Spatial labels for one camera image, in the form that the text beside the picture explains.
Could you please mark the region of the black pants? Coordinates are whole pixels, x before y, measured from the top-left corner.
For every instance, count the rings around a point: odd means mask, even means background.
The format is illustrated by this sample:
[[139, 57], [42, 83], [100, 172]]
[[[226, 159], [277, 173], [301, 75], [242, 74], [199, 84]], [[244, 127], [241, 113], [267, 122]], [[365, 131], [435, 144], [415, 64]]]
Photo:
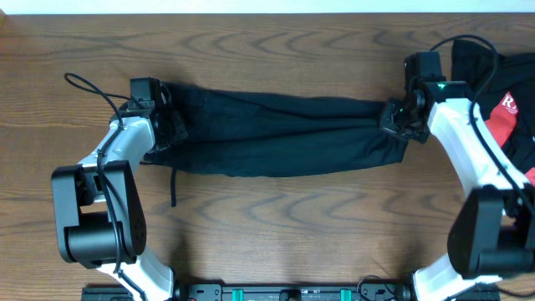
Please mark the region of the black pants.
[[145, 155], [174, 172], [314, 176], [403, 160], [407, 141], [382, 131], [378, 101], [166, 86], [185, 139]]

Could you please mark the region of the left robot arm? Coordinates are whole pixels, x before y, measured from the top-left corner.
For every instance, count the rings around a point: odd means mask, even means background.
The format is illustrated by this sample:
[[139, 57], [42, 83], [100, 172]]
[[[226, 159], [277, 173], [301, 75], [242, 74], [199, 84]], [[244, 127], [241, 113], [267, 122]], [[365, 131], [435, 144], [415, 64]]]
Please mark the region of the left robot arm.
[[176, 300], [175, 273], [147, 247], [145, 215], [134, 174], [144, 157], [187, 137], [171, 94], [158, 79], [130, 81], [98, 146], [51, 175], [59, 254], [116, 279], [120, 300]]

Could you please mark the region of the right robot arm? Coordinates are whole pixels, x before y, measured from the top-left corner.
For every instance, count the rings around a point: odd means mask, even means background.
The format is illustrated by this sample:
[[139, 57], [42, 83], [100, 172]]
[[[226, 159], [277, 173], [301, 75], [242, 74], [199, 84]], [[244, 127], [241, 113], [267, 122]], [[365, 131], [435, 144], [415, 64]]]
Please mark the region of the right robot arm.
[[433, 135], [461, 182], [466, 201], [447, 252], [411, 277], [414, 300], [472, 299], [504, 278], [534, 270], [534, 188], [503, 154], [466, 83], [420, 82], [391, 99], [379, 127], [425, 143]]

